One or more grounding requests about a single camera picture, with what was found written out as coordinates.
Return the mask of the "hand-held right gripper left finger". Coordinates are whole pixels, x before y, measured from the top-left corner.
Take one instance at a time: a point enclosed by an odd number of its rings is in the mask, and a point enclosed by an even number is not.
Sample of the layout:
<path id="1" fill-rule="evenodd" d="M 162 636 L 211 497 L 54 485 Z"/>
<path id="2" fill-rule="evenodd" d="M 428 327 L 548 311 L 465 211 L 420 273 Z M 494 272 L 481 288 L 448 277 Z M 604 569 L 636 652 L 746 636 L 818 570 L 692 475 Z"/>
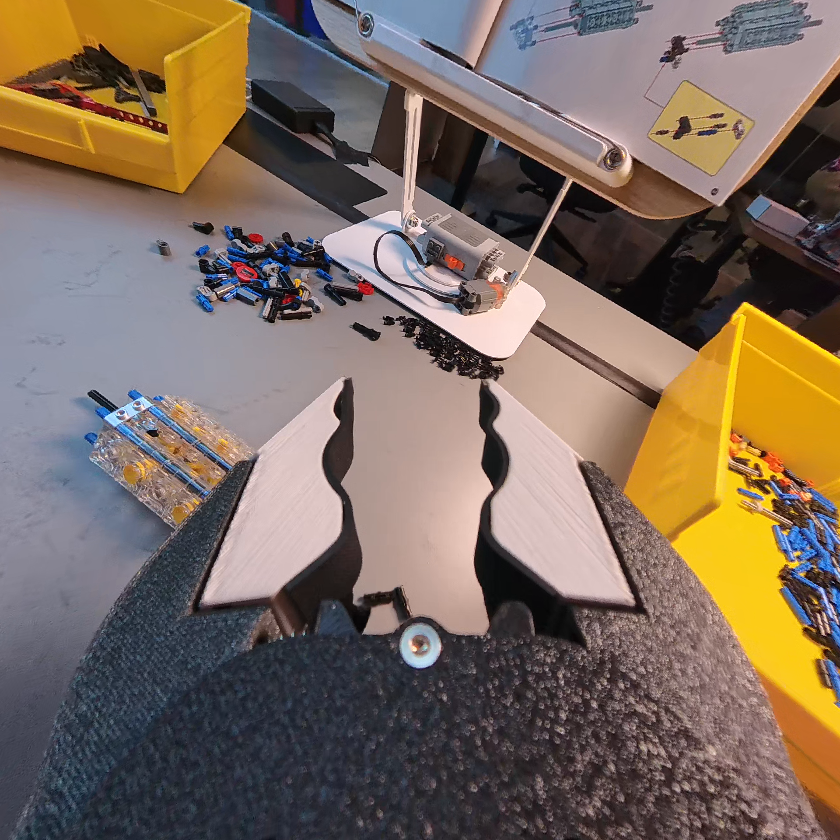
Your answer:
<path id="1" fill-rule="evenodd" d="M 197 603 L 316 617 L 354 612 L 362 550 L 343 480 L 354 457 L 354 384 L 338 379 L 263 444 Z"/>

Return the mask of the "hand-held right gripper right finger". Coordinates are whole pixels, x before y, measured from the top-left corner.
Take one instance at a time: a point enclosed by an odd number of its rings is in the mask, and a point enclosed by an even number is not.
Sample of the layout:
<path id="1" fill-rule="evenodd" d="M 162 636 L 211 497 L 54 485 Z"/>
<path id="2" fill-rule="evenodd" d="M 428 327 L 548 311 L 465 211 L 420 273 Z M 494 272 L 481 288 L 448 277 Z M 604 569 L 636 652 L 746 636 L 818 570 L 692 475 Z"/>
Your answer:
<path id="1" fill-rule="evenodd" d="M 532 615 L 567 606 L 634 612 L 639 603 L 583 460 L 498 383 L 479 390 L 485 435 L 474 565 L 488 615 L 505 603 Z"/>

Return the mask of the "small black peg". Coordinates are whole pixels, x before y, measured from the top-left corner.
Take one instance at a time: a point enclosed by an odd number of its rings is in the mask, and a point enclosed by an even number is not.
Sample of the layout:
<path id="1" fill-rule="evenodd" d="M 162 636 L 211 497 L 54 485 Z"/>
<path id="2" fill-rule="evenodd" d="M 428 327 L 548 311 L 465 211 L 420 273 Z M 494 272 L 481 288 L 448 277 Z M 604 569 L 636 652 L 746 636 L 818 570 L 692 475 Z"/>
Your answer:
<path id="1" fill-rule="evenodd" d="M 364 594 L 360 603 L 368 610 L 377 606 L 391 606 L 400 623 L 412 617 L 404 588 L 399 585 L 390 591 Z"/>

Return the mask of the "transparent brick engine model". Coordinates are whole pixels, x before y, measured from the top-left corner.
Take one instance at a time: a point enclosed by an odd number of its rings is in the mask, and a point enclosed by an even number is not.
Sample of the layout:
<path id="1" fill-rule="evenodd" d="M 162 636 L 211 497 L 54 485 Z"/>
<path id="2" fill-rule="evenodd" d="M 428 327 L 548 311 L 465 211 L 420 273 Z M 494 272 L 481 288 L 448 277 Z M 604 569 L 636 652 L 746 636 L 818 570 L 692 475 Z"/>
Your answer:
<path id="1" fill-rule="evenodd" d="M 101 429 L 86 435 L 90 461 L 178 529 L 227 474 L 255 456 L 241 437 L 183 397 L 137 390 L 119 405 L 98 391 Z"/>

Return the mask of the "yellow plastic bin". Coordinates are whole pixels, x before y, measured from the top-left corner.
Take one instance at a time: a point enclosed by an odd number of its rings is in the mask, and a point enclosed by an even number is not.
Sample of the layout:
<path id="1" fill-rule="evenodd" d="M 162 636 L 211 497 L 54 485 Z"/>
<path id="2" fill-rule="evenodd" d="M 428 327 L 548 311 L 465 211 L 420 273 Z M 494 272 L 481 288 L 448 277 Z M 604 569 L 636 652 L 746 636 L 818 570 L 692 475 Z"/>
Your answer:
<path id="1" fill-rule="evenodd" d="M 183 193 L 245 112 L 249 21 L 228 1 L 2 2 L 2 147 Z M 86 46 L 163 78 L 166 134 L 6 87 Z"/>
<path id="2" fill-rule="evenodd" d="M 803 786 L 835 812 L 839 711 L 781 598 L 771 524 L 740 508 L 737 431 L 838 506 L 838 358 L 743 305 L 664 390 L 625 492 L 688 563 L 758 671 Z"/>

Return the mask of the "pile of blue black pegs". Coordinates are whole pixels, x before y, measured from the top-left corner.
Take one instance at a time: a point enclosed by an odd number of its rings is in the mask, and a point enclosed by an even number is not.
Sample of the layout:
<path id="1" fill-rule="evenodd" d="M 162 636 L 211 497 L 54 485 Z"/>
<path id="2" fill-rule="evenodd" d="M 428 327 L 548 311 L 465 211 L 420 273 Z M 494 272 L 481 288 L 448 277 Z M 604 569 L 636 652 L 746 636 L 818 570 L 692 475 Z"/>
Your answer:
<path id="1" fill-rule="evenodd" d="M 771 524 L 781 556 L 780 596 L 817 648 L 815 670 L 839 704 L 838 506 L 773 451 L 737 431 L 728 441 L 728 469 L 740 476 L 740 508 Z"/>

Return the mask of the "grey desk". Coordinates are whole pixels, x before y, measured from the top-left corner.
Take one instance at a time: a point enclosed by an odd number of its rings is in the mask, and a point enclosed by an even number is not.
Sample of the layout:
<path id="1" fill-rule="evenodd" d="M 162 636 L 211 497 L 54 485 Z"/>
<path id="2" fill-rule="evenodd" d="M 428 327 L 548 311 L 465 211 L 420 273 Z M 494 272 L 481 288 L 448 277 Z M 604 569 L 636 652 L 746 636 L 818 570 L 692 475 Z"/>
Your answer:
<path id="1" fill-rule="evenodd" d="M 350 373 L 339 327 L 290 348 L 204 338 L 131 258 L 72 280 L 48 385 L 215 386 L 274 431 L 353 381 L 343 480 L 354 611 L 201 612 L 245 487 L 234 467 L 110 608 L 56 714 L 14 838 L 823 838 L 753 667 L 686 563 L 597 465 L 584 476 L 639 603 L 488 615 L 474 565 L 480 387 Z M 361 597 L 401 585 L 412 617 Z"/>

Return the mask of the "heap of black pins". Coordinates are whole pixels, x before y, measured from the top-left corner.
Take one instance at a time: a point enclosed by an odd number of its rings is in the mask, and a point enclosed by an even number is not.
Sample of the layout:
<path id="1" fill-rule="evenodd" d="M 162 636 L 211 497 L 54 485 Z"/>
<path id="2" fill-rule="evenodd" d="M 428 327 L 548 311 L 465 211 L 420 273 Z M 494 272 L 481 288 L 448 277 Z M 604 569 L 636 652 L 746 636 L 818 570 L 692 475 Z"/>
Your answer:
<path id="1" fill-rule="evenodd" d="M 475 381 L 494 382 L 505 373 L 501 364 L 423 318 L 383 316 L 381 324 L 399 328 L 404 338 L 411 340 L 418 350 L 426 352 L 431 361 L 447 373 L 454 372 Z"/>

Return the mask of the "small grey motor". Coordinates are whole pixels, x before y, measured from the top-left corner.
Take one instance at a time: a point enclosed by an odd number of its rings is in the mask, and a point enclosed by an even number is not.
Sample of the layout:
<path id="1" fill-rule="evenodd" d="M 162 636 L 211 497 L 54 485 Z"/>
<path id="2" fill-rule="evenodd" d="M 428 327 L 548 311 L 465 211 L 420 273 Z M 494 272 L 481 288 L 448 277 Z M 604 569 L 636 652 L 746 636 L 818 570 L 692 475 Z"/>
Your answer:
<path id="1" fill-rule="evenodd" d="M 455 300 L 457 310 L 466 316 L 499 309 L 508 297 L 510 285 L 486 279 L 463 281 Z"/>

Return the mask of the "pile of mixed brick parts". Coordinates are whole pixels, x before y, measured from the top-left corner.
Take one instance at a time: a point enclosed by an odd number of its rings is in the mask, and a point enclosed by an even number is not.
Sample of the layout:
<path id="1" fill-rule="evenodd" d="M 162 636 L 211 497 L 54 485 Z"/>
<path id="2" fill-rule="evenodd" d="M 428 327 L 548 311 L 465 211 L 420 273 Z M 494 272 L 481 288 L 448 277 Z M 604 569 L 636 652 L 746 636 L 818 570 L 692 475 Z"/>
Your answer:
<path id="1" fill-rule="evenodd" d="M 258 310 L 263 322 L 307 321 L 323 310 L 323 301 L 338 306 L 375 294 L 361 273 L 328 252 L 322 240 L 275 238 L 225 225 L 220 246 L 200 245 L 193 252 L 199 280 L 195 304 L 212 314 L 237 301 Z"/>

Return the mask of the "white book stand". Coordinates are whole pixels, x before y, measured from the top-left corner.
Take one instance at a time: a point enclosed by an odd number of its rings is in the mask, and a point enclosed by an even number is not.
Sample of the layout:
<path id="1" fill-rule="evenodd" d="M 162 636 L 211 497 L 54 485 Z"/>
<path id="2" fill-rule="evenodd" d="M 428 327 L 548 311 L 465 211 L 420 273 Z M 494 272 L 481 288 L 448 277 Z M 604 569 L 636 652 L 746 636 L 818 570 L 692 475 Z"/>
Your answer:
<path id="1" fill-rule="evenodd" d="M 348 234 L 328 237 L 328 251 L 387 297 L 494 360 L 505 360 L 515 353 L 544 309 L 542 296 L 523 278 L 572 185 L 586 187 L 630 214 L 653 219 L 687 217 L 720 206 L 733 194 L 721 204 L 694 194 L 644 164 L 634 163 L 617 143 L 479 73 L 478 59 L 504 3 L 313 3 L 321 27 L 343 53 L 405 90 L 401 209 L 356 224 Z M 837 75 L 838 62 L 788 123 L 781 138 L 759 160 L 749 179 Z M 424 219 L 415 210 L 414 193 L 422 109 L 427 102 L 566 178 L 560 196 L 549 201 L 549 213 L 524 266 L 504 269 L 500 261 L 488 277 L 475 278 L 510 285 L 499 309 L 461 314 L 455 300 L 465 280 L 447 268 L 428 265 L 417 245 Z"/>

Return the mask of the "grey battery box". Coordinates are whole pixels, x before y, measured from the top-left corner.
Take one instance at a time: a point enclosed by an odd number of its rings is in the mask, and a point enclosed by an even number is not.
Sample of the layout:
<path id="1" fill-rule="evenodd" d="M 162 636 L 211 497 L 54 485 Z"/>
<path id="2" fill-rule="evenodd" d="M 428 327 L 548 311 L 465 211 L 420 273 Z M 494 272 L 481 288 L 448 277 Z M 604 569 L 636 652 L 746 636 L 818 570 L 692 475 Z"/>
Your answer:
<path id="1" fill-rule="evenodd" d="M 499 242 L 466 217 L 435 214 L 421 227 L 416 243 L 426 263 L 447 268 L 462 280 L 488 277 L 505 256 Z"/>

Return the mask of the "black power adapter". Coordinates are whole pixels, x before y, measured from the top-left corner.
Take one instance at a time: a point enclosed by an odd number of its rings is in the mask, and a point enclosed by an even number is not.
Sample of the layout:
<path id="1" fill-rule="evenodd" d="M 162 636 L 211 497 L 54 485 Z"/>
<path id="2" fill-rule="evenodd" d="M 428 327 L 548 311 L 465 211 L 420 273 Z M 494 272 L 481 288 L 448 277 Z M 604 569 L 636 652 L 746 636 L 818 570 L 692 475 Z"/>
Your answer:
<path id="1" fill-rule="evenodd" d="M 253 78 L 250 96 L 253 105 L 293 133 L 334 130 L 334 112 L 288 81 Z"/>

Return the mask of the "pile of black red parts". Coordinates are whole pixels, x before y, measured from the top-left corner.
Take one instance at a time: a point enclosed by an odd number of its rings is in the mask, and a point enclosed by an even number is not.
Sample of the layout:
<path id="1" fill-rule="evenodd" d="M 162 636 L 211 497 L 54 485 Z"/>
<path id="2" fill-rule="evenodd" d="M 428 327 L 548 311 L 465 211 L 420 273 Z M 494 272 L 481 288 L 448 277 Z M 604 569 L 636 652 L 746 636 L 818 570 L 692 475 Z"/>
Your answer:
<path id="1" fill-rule="evenodd" d="M 3 84 L 4 88 L 80 111 L 168 135 L 153 96 L 166 93 L 165 79 L 122 62 L 104 45 L 85 45 Z"/>

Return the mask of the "instruction booklet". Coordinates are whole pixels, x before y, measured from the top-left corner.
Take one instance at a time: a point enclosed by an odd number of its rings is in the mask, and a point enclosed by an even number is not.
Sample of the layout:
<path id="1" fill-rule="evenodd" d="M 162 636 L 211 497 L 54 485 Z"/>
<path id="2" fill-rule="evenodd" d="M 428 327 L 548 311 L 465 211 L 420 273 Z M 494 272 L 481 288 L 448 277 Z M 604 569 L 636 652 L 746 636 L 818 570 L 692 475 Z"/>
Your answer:
<path id="1" fill-rule="evenodd" d="M 838 1 L 505 2 L 476 70 L 721 204 L 838 50 Z"/>

